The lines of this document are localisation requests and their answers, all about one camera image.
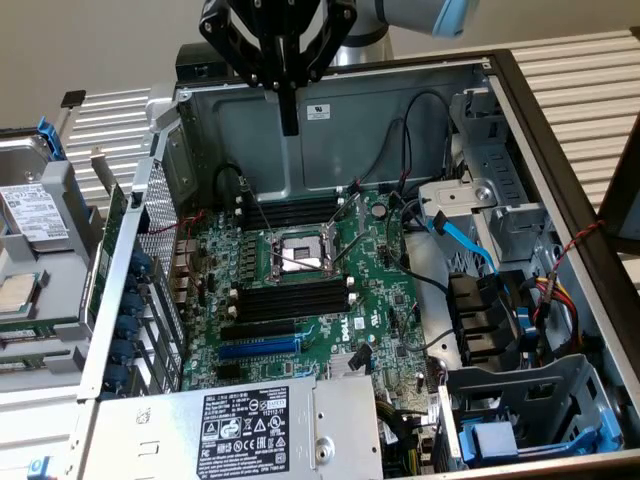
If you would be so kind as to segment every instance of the power supply label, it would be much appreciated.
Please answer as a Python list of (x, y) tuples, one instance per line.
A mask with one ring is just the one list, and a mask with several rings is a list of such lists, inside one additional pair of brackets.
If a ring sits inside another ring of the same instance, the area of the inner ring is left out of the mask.
[(289, 471), (289, 387), (204, 397), (198, 477)]

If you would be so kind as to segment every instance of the warning label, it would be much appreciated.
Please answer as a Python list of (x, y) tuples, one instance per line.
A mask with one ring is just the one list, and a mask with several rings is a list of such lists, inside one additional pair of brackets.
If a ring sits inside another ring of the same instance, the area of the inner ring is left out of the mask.
[(40, 184), (0, 187), (18, 228), (30, 242), (69, 238), (53, 198)]
[(289, 387), (208, 395), (198, 451), (201, 480), (289, 471)]

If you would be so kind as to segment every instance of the blue latch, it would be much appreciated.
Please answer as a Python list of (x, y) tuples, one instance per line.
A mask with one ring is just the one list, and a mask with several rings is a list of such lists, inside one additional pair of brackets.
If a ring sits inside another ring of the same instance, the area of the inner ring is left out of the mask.
[(38, 133), (42, 135), (42, 137), (49, 144), (49, 148), (51, 149), (51, 153), (53, 153), (53, 158), (55, 160), (66, 160), (67, 155), (64, 153), (64, 148), (62, 148), (62, 142), (60, 141), (60, 137), (58, 137), (58, 132), (53, 125), (47, 123), (45, 117), (40, 119), (40, 123), (38, 124)]
[(49, 467), (49, 459), (51, 457), (34, 458), (29, 464), (27, 472), (27, 480), (49, 480), (47, 476), (47, 467)]

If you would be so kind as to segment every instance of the green motherboard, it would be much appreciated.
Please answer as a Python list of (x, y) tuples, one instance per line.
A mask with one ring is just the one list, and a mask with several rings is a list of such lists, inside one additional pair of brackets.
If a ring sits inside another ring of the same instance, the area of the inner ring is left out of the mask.
[[(412, 313), (416, 305), (414, 280), (397, 270), (388, 257), (385, 259), (381, 255), (387, 245), (386, 222), (371, 214), (373, 205), (386, 207), (389, 199), (384, 194), (365, 192), (360, 200), (357, 205), (350, 205), (336, 222), (338, 250), (362, 233), (363, 219), (365, 233), (333, 271), (335, 276), (353, 277), (352, 291), (357, 294), (357, 300), (345, 313), (297, 319), (296, 331), (302, 338), (299, 353), (219, 360), (218, 349), (225, 344), (220, 338), (220, 330), (234, 324), (234, 319), (228, 314), (229, 293), (233, 286), (240, 284), (243, 288), (260, 288), (276, 285), (269, 276), (271, 246), (267, 237), (271, 233), (292, 235), (292, 232), (301, 230), (308, 233), (314, 227), (243, 232), (233, 217), (211, 213), (192, 228), (190, 238), (197, 241), (200, 258), (192, 262), (197, 268), (194, 267), (190, 274), (194, 279), (205, 279), (213, 274), (215, 282), (208, 285), (205, 299), (202, 293), (199, 298), (193, 286), (189, 289), (183, 315), (189, 336), (183, 390), (292, 377), (328, 378), (330, 365), (346, 361), (367, 342), (373, 348), (371, 375), (376, 394), (386, 397), (397, 408), (427, 408), (430, 398), (426, 386), (424, 389), (416, 387), (416, 376), (427, 375), (425, 355), (406, 348), (408, 344), (424, 343), (420, 316)], [(395, 244), (398, 241), (398, 224), (398, 219), (392, 219), (390, 233), (392, 239), (396, 239)], [(249, 264), (247, 251), (251, 253)], [(281, 277), (279, 284), (321, 279), (323, 275), (322, 272), (287, 274)], [(239, 364), (241, 376), (224, 380), (218, 378), (216, 371), (225, 364)]]

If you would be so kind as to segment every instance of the blue pcie slot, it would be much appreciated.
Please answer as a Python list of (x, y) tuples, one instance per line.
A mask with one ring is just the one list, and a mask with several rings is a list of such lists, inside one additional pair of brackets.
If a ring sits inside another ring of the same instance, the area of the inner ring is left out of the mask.
[(300, 339), (296, 337), (281, 337), (261, 340), (255, 343), (223, 345), (218, 349), (218, 358), (220, 360), (228, 360), (277, 353), (300, 353)]

